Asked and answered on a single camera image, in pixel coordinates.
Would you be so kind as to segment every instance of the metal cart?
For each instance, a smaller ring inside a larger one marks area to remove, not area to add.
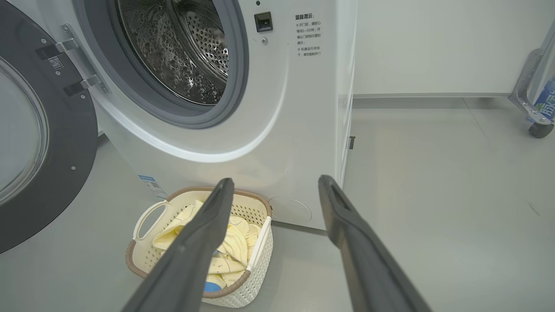
[[[541,48],[533,50],[528,55],[513,93],[509,96],[509,100],[534,121],[528,131],[536,138],[546,137],[551,130],[553,130],[553,121],[546,118],[534,107],[533,103],[530,103],[528,91],[532,89],[534,77],[538,76],[538,72],[543,73],[546,70],[545,66],[547,62],[542,63],[542,60],[544,60],[546,52],[552,50],[555,42],[554,38],[555,21],[551,25]]]

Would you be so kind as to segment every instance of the washing machine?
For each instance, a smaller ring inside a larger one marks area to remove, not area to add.
[[[0,0],[0,251],[59,215],[97,123],[165,198],[231,177],[324,229],[349,149],[356,0]]]

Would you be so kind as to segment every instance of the door glass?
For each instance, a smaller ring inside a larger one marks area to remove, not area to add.
[[[0,205],[33,179],[48,145],[46,115],[33,88],[0,57]]]
[[[143,66],[178,97],[216,105],[228,49],[211,0],[117,0],[121,24]]]

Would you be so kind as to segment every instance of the blue label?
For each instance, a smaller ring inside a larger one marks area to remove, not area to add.
[[[139,177],[140,177],[142,180],[155,181],[153,177],[147,177],[146,175],[140,175],[140,174],[139,174]]]
[[[548,87],[553,86],[549,83],[547,84],[546,88],[540,93],[534,106],[545,117],[553,120],[553,118],[555,118],[555,90],[551,90]]]
[[[147,177],[146,175],[139,175],[139,177],[149,187],[149,189],[152,192],[154,192],[154,195],[156,195],[156,197],[162,198],[162,199],[168,198],[168,195],[166,194],[166,192],[162,190],[160,185],[156,182],[156,180],[154,180],[153,177]]]

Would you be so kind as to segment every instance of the basket handle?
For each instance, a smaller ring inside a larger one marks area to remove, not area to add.
[[[260,236],[263,237],[263,239],[257,241],[256,245],[254,245],[253,255],[256,256],[254,258],[250,258],[249,264],[246,267],[247,271],[253,272],[254,269],[256,269],[256,265],[258,265],[258,261],[260,260],[260,256],[262,255],[261,249],[266,244],[266,238],[268,237],[268,233],[270,232],[270,227],[272,223],[271,220],[271,217],[266,217],[266,221],[264,221],[264,224],[260,229]]]
[[[150,206],[150,208],[148,208],[147,210],[145,210],[145,212],[143,212],[143,215],[140,216],[139,221],[137,221],[137,224],[135,225],[135,229],[133,230],[133,239],[135,241],[137,240],[143,240],[149,233],[150,231],[152,231],[152,229],[156,226],[156,224],[158,223],[158,221],[160,221],[160,219],[164,216],[164,214],[166,213],[166,211],[168,210],[168,205],[170,203],[168,203],[167,200],[163,200],[161,202],[155,203],[154,205]],[[141,227],[143,226],[143,223],[145,221],[145,219],[153,212],[156,210],[156,208],[166,205],[166,207],[164,207],[164,211],[160,214],[160,216],[158,217],[158,220],[156,220],[156,222],[154,222],[154,224],[150,227],[150,229],[148,229],[148,231],[142,236],[139,237],[139,231],[141,229]]]

